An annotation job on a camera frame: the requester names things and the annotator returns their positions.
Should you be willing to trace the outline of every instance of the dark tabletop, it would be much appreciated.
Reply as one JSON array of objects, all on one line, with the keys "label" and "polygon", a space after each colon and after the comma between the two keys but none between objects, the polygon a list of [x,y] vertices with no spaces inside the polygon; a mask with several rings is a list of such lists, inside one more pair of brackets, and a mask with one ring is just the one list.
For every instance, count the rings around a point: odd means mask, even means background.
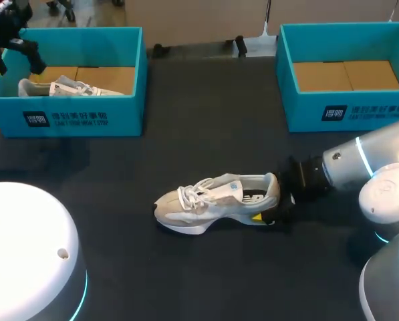
[{"label": "dark tabletop", "polygon": [[288,233],[221,220],[189,237],[152,215],[180,185],[276,171],[358,133],[289,134],[273,58],[155,61],[148,77],[140,138],[0,133],[0,181],[50,192],[76,223],[86,320],[363,320],[356,194],[297,206]]}]

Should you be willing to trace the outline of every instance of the teal box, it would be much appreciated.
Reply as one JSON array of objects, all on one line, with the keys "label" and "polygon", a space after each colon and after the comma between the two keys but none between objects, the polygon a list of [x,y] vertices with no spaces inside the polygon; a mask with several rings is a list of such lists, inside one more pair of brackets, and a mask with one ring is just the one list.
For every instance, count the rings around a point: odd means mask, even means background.
[{"label": "teal box", "polygon": [[21,31],[37,41],[48,66],[135,67],[130,96],[17,97],[30,75],[27,58],[5,50],[0,76],[0,129],[5,137],[140,136],[147,57],[139,27],[51,28]]},{"label": "teal box", "polygon": [[276,73],[290,132],[373,130],[399,120],[399,90],[300,92],[295,62],[388,60],[399,83],[399,23],[282,25]]}]

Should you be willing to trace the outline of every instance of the cardboard box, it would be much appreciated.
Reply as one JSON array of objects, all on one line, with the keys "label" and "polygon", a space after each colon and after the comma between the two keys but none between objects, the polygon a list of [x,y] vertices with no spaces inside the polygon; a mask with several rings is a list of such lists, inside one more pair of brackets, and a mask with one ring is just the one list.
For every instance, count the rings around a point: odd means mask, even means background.
[{"label": "cardboard box", "polygon": [[48,84],[50,82],[56,81],[61,75],[65,75],[70,79],[75,79],[78,73],[78,67],[46,67],[45,71],[40,74],[30,74],[30,79],[32,82],[39,82],[42,84]]},{"label": "cardboard box", "polygon": [[90,86],[131,95],[135,83],[135,67],[79,68],[76,80]]},{"label": "cardboard box", "polygon": [[[354,90],[303,92],[296,63],[304,62],[349,62],[345,67]],[[399,120],[399,23],[282,25],[276,74],[291,132],[389,125]]]},{"label": "cardboard box", "polygon": [[347,92],[352,90],[343,62],[294,63],[295,75],[302,92]]},{"label": "cardboard box", "polygon": [[344,62],[354,90],[399,90],[397,77],[388,60]]},{"label": "cardboard box", "polygon": [[17,97],[18,82],[29,77],[30,65],[19,52],[5,50],[8,70],[0,76],[0,129],[5,137],[141,135],[147,81],[141,28],[27,29],[23,39],[39,43],[50,67],[130,67],[135,70],[132,91],[126,96]]}]

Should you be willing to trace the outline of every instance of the shoe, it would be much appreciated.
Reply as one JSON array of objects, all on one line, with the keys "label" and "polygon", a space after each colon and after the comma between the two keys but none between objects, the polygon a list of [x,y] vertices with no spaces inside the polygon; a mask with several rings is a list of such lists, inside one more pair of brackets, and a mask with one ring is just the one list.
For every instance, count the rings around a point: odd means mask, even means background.
[{"label": "shoe", "polygon": [[28,79],[18,83],[18,96],[123,96],[120,92],[89,86],[76,82],[65,76],[59,77],[50,84],[38,84]]},{"label": "shoe", "polygon": [[198,235],[224,217],[247,225],[265,225],[255,217],[276,208],[278,202],[279,185],[274,174],[224,174],[165,194],[155,202],[154,216],[173,231]]}]

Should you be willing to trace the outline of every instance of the shoe sole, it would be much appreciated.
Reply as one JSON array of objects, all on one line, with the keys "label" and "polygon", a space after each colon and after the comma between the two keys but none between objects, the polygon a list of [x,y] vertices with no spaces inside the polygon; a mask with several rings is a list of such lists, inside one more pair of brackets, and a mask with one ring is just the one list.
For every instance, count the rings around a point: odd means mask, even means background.
[{"label": "shoe sole", "polygon": [[[251,221],[249,217],[246,217],[245,215],[229,215],[221,218],[227,218],[227,219],[234,219],[235,221],[238,221],[242,224],[245,225],[254,225],[254,226],[266,226],[266,223],[260,223],[260,222],[254,222]],[[213,219],[212,221],[208,221],[206,223],[200,224],[200,225],[195,225],[195,226],[174,226],[174,225],[168,225],[165,224],[158,219],[156,219],[159,224],[165,226],[167,229],[171,229],[175,232],[182,233],[182,234],[188,234],[188,235],[200,235],[203,234],[215,221],[218,221],[218,219]]]}]

